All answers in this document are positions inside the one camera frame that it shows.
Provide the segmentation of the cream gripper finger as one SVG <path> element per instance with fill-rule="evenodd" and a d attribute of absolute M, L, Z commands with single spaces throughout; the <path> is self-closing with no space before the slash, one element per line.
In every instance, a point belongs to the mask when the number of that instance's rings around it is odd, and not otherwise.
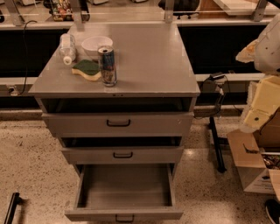
<path fill-rule="evenodd" d="M 247 105 L 241 114 L 239 129 L 245 133 L 260 130 L 280 107 L 280 77 L 265 75 L 248 87 Z"/>

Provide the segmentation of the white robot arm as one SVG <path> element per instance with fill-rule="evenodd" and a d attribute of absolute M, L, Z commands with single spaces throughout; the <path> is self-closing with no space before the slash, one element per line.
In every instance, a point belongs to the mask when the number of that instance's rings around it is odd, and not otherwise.
<path fill-rule="evenodd" d="M 253 133 L 260 130 L 280 107 L 280 14 L 276 14 L 257 39 L 244 47 L 235 57 L 243 63 L 253 62 L 264 74 L 249 86 L 240 130 Z"/>

